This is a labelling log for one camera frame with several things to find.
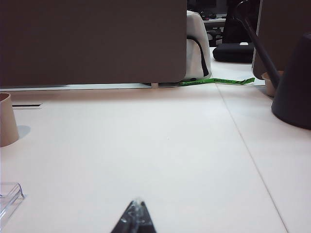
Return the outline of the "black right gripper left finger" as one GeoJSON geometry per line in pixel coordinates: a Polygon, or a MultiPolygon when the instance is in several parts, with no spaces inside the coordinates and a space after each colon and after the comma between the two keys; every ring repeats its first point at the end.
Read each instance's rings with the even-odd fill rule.
{"type": "Polygon", "coordinates": [[[132,200],[126,207],[112,233],[137,233],[139,228],[138,222],[139,203],[132,200]]]}

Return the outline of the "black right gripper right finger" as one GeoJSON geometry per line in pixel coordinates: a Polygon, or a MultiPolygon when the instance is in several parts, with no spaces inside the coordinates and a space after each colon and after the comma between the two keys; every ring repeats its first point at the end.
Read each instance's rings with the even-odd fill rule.
{"type": "Polygon", "coordinates": [[[135,232],[156,233],[147,205],[143,199],[135,199],[135,232]]]}

